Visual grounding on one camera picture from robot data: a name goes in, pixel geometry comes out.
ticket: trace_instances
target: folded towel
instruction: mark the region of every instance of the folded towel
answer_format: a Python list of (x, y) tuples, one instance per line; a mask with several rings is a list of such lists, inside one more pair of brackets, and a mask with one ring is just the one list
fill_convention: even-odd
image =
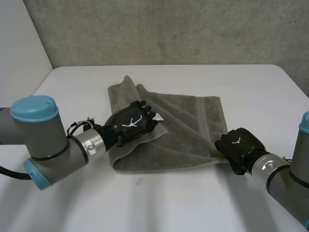
[(226, 163), (214, 143), (227, 133), (219, 97), (148, 92), (130, 77), (108, 88), (112, 113), (133, 101), (146, 101), (164, 121), (123, 147), (109, 150), (111, 166), (122, 172), (156, 172)]

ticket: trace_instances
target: robotic arm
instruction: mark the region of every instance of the robotic arm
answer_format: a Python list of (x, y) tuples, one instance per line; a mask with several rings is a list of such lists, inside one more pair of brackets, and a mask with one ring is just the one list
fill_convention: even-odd
[(154, 130), (155, 112), (135, 101), (112, 115), (104, 126), (91, 124), (74, 137), (66, 136), (59, 109), (48, 96), (20, 99), (11, 108), (0, 108), (0, 145), (26, 145), (31, 156), (24, 162), (27, 173), (0, 167), (0, 173), (32, 179), (43, 190), (101, 156), (112, 146), (123, 146)]
[(235, 174), (250, 172), (309, 231), (309, 112), (299, 125), (292, 160), (266, 152), (264, 145), (244, 128), (222, 135), (215, 145)]
[[(158, 124), (145, 102), (135, 101), (112, 115), (104, 126), (90, 123), (76, 137), (66, 136), (55, 101), (47, 96), (21, 99), (11, 108), (0, 108), (0, 145), (25, 144), (30, 159), (26, 174), (0, 167), (0, 173), (32, 179), (45, 189), (85, 166), (112, 146), (123, 146), (152, 131)], [(250, 172), (277, 202), (309, 231), (309, 112), (305, 113), (290, 162), (266, 151), (243, 128), (222, 135), (215, 143), (237, 175)]]

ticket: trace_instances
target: light blue cap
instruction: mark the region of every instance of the light blue cap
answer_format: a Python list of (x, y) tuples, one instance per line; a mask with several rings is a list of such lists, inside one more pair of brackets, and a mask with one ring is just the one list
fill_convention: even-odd
[(301, 123), (299, 124), (299, 129), (302, 132), (309, 134), (309, 111), (304, 113), (303, 120), (301, 120)]
[(11, 115), (22, 122), (46, 122), (59, 114), (55, 100), (48, 96), (31, 96), (15, 102)]
[(307, 231), (309, 231), (309, 218), (307, 218), (307, 221), (305, 223), (305, 228)]
[(24, 168), (40, 190), (44, 190), (52, 184), (42, 175), (42, 173), (34, 166), (30, 159), (24, 162)]

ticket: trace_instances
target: gray wall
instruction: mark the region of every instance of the gray wall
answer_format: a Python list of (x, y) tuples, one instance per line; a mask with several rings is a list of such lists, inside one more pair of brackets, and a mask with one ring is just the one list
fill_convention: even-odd
[(276, 64), (309, 96), (309, 0), (24, 0), (54, 68)]

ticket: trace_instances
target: white table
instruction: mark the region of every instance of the white table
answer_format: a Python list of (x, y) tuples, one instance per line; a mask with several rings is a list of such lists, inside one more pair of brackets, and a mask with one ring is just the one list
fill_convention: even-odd
[[(107, 87), (129, 75), (159, 93), (219, 96), (228, 129), (245, 127), (268, 151), (292, 157), (309, 99), (273, 65), (63, 67), (36, 95), (53, 97), (65, 128), (111, 111)], [(0, 164), (22, 171), (23, 146), (0, 146)], [(1, 232), (292, 232), (305, 229), (250, 175), (228, 165), (118, 174), (99, 158), (44, 191), (0, 175)]]

